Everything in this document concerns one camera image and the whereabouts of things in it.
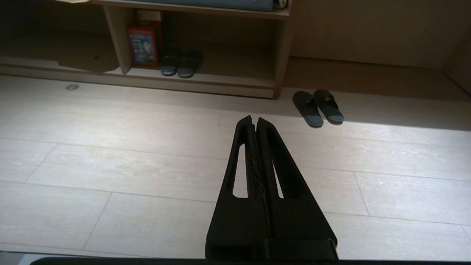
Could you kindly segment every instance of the wood-look floor tile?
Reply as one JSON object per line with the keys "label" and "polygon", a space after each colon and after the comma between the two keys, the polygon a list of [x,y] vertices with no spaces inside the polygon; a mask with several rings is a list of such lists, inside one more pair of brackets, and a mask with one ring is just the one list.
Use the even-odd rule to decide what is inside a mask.
{"label": "wood-look floor tile", "polygon": [[292,103],[296,91],[284,89],[277,101],[226,100],[219,125],[234,128],[251,115],[254,123],[262,117],[282,132],[471,147],[471,121],[466,118],[471,103],[339,92],[334,94],[345,122],[338,126],[325,120],[321,128],[312,128]]}
{"label": "wood-look floor tile", "polygon": [[216,202],[226,166],[219,159],[58,145],[28,182]]}
{"label": "wood-look floor tile", "polygon": [[324,212],[368,215],[353,172],[299,167]]}
{"label": "wood-look floor tile", "polygon": [[[3,91],[17,91],[27,93],[47,94],[88,99],[115,99],[124,101],[137,101],[154,103],[161,100],[166,90],[143,89],[105,84],[80,83],[59,80],[25,78],[15,76],[2,76],[0,79]],[[70,84],[78,84],[77,90],[69,91],[65,88]]]}
{"label": "wood-look floor tile", "polygon": [[85,250],[204,258],[215,204],[114,193]]}
{"label": "wood-look floor tile", "polygon": [[205,107],[221,109],[222,102],[231,96],[203,94],[185,91],[167,91],[161,103],[178,106]]}
{"label": "wood-look floor tile", "polygon": [[233,136],[231,128],[32,110],[0,128],[0,138],[217,159],[229,157]]}
{"label": "wood-look floor tile", "polygon": [[10,119],[14,118],[15,115],[20,112],[19,108],[11,108],[0,106],[0,128],[5,125]]}
{"label": "wood-look floor tile", "polygon": [[82,249],[109,196],[0,182],[0,242]]}
{"label": "wood-look floor tile", "polygon": [[105,253],[95,251],[85,251],[69,248],[48,248],[28,245],[15,245],[0,243],[0,249],[7,252],[23,252],[23,253],[43,253],[53,255],[71,255],[71,256],[87,256],[87,257],[139,257],[126,254]]}
{"label": "wood-look floor tile", "polygon": [[154,102],[132,100],[80,98],[73,96],[27,92],[0,92],[0,104],[39,111],[73,112],[96,115],[142,117],[157,121],[217,126],[221,102],[213,100],[187,100],[159,97]]}
{"label": "wood-look floor tile", "polygon": [[471,224],[471,182],[355,172],[372,216]]}
{"label": "wood-look floor tile", "polygon": [[455,224],[326,214],[340,259],[471,261],[471,241]]}
{"label": "wood-look floor tile", "polygon": [[298,166],[471,180],[471,149],[280,133]]}
{"label": "wood-look floor tile", "polygon": [[24,182],[55,144],[0,139],[0,181]]}
{"label": "wood-look floor tile", "polygon": [[470,225],[462,225],[464,231],[466,232],[466,235],[468,235],[468,238],[471,240],[471,226]]}

